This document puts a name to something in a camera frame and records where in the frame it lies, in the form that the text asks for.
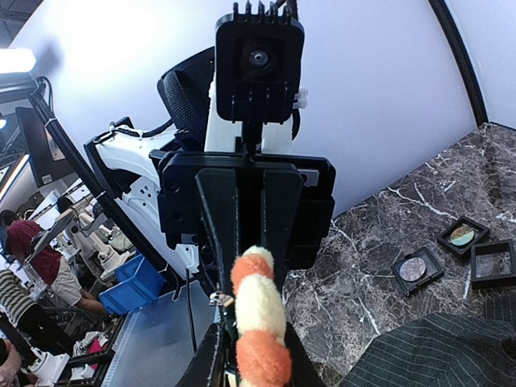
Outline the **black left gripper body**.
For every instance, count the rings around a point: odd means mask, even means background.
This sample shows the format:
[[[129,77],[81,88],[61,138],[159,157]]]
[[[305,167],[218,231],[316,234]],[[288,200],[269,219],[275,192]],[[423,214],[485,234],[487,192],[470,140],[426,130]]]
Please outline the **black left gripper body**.
[[[234,169],[239,196],[239,254],[261,244],[261,198],[266,169],[295,169],[303,187],[287,251],[287,270],[314,266],[329,231],[335,200],[335,168],[322,157],[221,152],[153,152],[160,178],[158,209],[167,245],[198,250],[199,216],[194,177],[203,168]],[[200,255],[197,268],[200,269]]]

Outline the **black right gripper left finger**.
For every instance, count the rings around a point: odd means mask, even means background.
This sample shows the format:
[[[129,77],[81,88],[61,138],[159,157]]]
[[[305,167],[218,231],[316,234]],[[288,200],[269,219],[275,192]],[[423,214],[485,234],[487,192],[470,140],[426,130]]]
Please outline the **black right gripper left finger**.
[[[220,323],[212,323],[183,374],[183,385],[228,386],[225,365],[224,330]]]

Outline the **dark pinstriped garment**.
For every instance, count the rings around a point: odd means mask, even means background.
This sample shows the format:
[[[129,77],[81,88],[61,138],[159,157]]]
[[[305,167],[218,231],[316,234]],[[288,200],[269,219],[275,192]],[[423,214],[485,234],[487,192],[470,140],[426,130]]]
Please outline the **dark pinstriped garment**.
[[[429,314],[375,338],[343,386],[513,386],[515,296],[484,317]]]

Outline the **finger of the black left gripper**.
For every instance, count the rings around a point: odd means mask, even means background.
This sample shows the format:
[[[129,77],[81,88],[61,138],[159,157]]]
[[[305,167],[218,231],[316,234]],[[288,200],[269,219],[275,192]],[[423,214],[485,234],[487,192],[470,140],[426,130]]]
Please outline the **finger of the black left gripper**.
[[[261,198],[261,244],[274,259],[274,277],[285,278],[287,251],[303,180],[295,169],[266,169]]]
[[[198,208],[199,272],[205,290],[234,295],[231,270],[239,253],[239,196],[234,169],[203,168],[194,177]]]

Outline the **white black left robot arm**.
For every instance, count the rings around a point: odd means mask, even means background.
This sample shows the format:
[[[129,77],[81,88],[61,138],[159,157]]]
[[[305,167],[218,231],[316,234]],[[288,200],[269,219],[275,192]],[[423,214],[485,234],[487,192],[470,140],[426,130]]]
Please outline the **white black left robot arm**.
[[[220,119],[215,64],[208,48],[161,76],[164,125],[139,131],[123,118],[85,150],[103,189],[149,221],[181,280],[228,291],[235,258],[258,245],[274,255],[282,286],[289,271],[316,261],[335,205],[335,168],[292,154],[298,109],[260,127]]]

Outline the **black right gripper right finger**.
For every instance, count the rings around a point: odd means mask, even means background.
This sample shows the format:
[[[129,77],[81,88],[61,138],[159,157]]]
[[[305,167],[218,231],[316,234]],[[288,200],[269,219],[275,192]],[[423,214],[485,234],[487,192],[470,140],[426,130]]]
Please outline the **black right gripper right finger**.
[[[285,346],[292,360],[292,372],[288,386],[324,387],[293,325],[288,322],[285,331]]]

